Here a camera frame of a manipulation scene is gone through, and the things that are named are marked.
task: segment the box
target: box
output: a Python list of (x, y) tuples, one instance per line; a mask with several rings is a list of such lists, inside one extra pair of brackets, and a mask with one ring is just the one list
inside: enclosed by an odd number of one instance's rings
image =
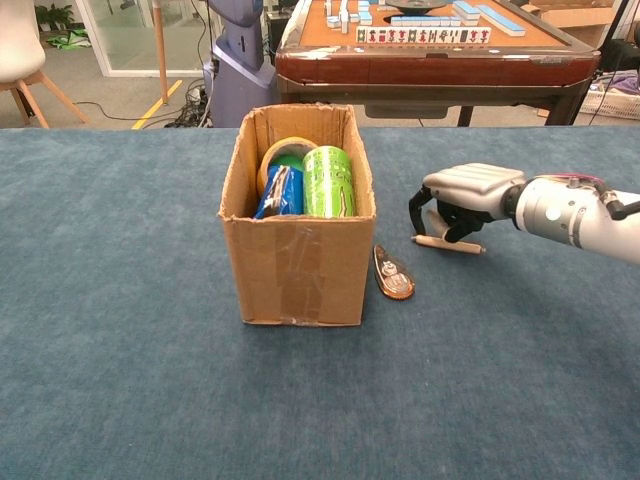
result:
[(611, 0), (533, 0), (523, 9), (591, 47), (600, 47), (615, 10)]
[(615, 91), (590, 90), (580, 108), (581, 113), (605, 117), (640, 120), (640, 95), (627, 95)]
[[(259, 201), (259, 162), (273, 143), (291, 136), (347, 152), (352, 162), (356, 217), (251, 218)], [(245, 323), (361, 324), (376, 205), (353, 107), (274, 105), (251, 111), (236, 138), (218, 216)]]

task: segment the glass door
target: glass door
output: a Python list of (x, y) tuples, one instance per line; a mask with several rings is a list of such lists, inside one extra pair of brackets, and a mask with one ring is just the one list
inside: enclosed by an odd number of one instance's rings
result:
[[(158, 71), (151, 0), (77, 0), (106, 76), (147, 76)], [(209, 58), (207, 7), (200, 0), (160, 0), (169, 75), (201, 75)], [(212, 35), (221, 31), (211, 12)]]

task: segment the white basket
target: white basket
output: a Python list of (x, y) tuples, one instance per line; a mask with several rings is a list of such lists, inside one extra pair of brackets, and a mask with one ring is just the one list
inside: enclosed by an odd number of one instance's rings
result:
[(591, 114), (598, 112), (598, 115), (605, 117), (640, 120), (640, 95), (609, 91), (605, 96), (604, 92), (590, 90), (582, 103), (580, 112)]

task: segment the green cylindrical container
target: green cylindrical container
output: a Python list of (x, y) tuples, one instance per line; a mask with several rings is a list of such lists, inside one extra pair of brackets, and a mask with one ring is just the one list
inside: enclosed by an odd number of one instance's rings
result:
[(336, 218), (356, 215), (351, 160), (344, 150), (332, 146), (314, 148), (304, 165), (304, 213)]

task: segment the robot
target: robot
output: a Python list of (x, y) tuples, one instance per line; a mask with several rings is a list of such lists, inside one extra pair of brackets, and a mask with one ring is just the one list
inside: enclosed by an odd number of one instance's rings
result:
[(214, 127), (237, 128), (252, 108), (276, 103), (276, 72), (264, 61), (262, 0), (207, 0), (223, 19), (224, 31), (205, 65)]
[[(422, 220), (422, 207), (432, 199), (437, 212), (430, 211), (430, 219), (439, 238), (427, 236)], [(485, 223), (510, 219), (523, 232), (634, 264), (640, 264), (639, 212), (640, 195), (612, 190), (597, 177), (527, 179), (520, 170), (483, 163), (427, 175), (409, 201), (416, 238), (433, 239), (423, 245), (481, 253), (457, 246)]]

